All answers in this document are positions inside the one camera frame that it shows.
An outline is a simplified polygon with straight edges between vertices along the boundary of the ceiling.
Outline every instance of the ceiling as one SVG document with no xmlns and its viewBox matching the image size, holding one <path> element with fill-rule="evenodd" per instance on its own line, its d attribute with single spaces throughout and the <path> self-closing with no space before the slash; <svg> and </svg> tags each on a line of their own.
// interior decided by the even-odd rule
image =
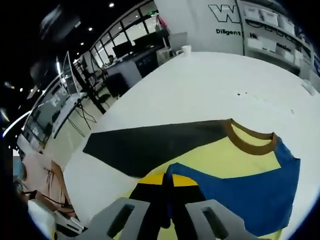
<svg viewBox="0 0 320 240">
<path fill-rule="evenodd" d="M 30 76 L 30 67 L 44 54 L 65 55 L 70 53 L 71 59 L 77 58 L 88 51 L 100 35 L 122 14 L 134 7 L 142 0 L 51 0 L 51 1 L 22 1 L 19 5 L 9 3 L 8 9 L 13 10 L 8 18 L 6 48 L 10 50 L 10 57 L 6 61 L 9 77 L 7 83 L 14 89 L 4 88 L 5 101 L 1 102 L 1 108 L 5 109 L 10 125 L 14 120 L 31 109 L 41 92 L 27 100 L 30 90 L 35 83 Z M 40 23 L 53 9 L 61 4 L 68 14 L 79 16 L 81 24 L 59 43 L 50 47 L 40 38 Z M 19 135 L 22 125 L 18 124 L 6 136 L 10 144 L 16 141 L 15 135 Z"/>
</svg>

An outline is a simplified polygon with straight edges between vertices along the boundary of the white table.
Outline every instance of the white table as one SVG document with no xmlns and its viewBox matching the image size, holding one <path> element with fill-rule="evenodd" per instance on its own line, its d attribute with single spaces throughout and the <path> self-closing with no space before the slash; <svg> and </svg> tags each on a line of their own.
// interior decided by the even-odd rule
<svg viewBox="0 0 320 240">
<path fill-rule="evenodd" d="M 66 100 L 63 108 L 60 110 L 60 114 L 52 125 L 52 137 L 55 139 L 58 135 L 60 129 L 69 118 L 70 114 L 77 107 L 79 101 L 84 99 L 87 94 L 84 92 L 71 94 L 70 97 Z"/>
<path fill-rule="evenodd" d="M 227 118 L 254 131 L 276 132 L 301 158 L 290 223 L 281 237 L 286 239 L 308 214 L 320 187 L 320 94 L 309 95 L 301 82 L 278 66 L 246 56 L 182 54 L 130 89 L 92 132 Z M 64 171 L 71 202 L 85 225 L 138 181 L 83 153 L 87 141 Z"/>
</svg>

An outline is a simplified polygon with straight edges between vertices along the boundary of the floor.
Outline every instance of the floor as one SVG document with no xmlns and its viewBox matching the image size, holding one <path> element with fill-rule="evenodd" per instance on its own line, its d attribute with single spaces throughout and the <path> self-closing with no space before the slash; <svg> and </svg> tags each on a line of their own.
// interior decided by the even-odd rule
<svg viewBox="0 0 320 240">
<path fill-rule="evenodd" d="M 104 88 L 100 93 L 99 96 L 103 94 L 107 94 L 109 91 Z M 117 101 L 116 98 L 110 97 L 106 103 L 111 107 Z M 108 111 L 107 104 L 103 103 L 102 106 L 105 110 Z M 97 107 L 92 103 L 90 99 L 84 99 L 82 101 L 83 109 L 90 115 L 94 117 L 96 121 L 102 116 L 101 112 L 97 109 Z M 73 111 L 70 115 L 69 119 L 75 123 L 75 125 L 83 132 L 85 136 L 88 136 L 90 133 L 90 129 L 83 118 L 77 113 L 77 111 Z M 90 127 L 92 128 L 96 123 L 92 121 L 88 121 Z M 64 169 L 70 160 L 72 154 L 80 145 L 83 137 L 72 127 L 72 125 L 66 121 L 62 126 L 61 130 L 59 131 L 58 135 L 55 139 L 52 137 L 46 143 L 45 149 L 43 153 L 52 157 L 54 161 Z"/>
</svg>

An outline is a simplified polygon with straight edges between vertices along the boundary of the brown collar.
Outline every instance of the brown collar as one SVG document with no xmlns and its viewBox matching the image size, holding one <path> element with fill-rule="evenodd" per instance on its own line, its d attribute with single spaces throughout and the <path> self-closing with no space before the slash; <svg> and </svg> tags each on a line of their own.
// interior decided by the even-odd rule
<svg viewBox="0 0 320 240">
<path fill-rule="evenodd" d="M 222 121 L 222 124 L 224 126 L 225 132 L 227 136 L 229 137 L 230 141 L 238 147 L 240 150 L 246 152 L 247 154 L 252 155 L 265 155 L 270 152 L 272 152 L 278 142 L 277 135 L 273 133 L 259 133 L 256 131 L 252 131 L 248 128 L 245 128 L 244 126 L 241 126 L 239 123 L 235 122 L 232 118 L 226 119 Z M 250 136 L 261 139 L 261 140 L 271 140 L 268 144 L 264 146 L 254 146 L 251 145 L 245 141 L 243 141 L 238 135 L 235 133 L 232 125 L 236 126 L 237 128 L 241 129 L 245 133 L 249 134 Z"/>
</svg>

